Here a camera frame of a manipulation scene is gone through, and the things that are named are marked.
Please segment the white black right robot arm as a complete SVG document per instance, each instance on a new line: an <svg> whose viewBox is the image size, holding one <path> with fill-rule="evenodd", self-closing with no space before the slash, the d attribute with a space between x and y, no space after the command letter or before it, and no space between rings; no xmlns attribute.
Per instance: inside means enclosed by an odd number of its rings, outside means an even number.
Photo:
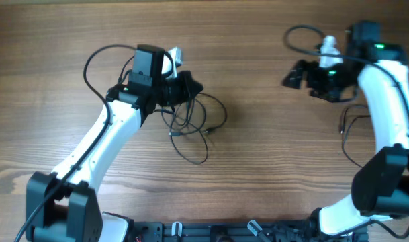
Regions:
<svg viewBox="0 0 409 242"><path fill-rule="evenodd" d="M315 209L306 220L278 221L276 241L366 241L367 227L409 218L409 68L404 49L381 40L377 22L360 21L347 30L346 50L322 35L311 52L315 61L298 61L283 85L331 103L342 102L352 87L365 96L376 152L353 178L351 192L337 203Z"/></svg>

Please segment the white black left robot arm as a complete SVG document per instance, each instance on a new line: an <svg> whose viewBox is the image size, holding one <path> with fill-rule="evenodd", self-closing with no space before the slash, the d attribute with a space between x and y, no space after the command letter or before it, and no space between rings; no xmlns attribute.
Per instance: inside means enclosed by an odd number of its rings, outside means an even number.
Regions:
<svg viewBox="0 0 409 242"><path fill-rule="evenodd" d="M122 147L155 112L173 113L203 87L181 71L183 53L140 44L118 82L101 96L103 109L74 151L50 173L35 172L26 186L26 220L17 234L28 241L133 241L134 221L102 212L101 183Z"/></svg>

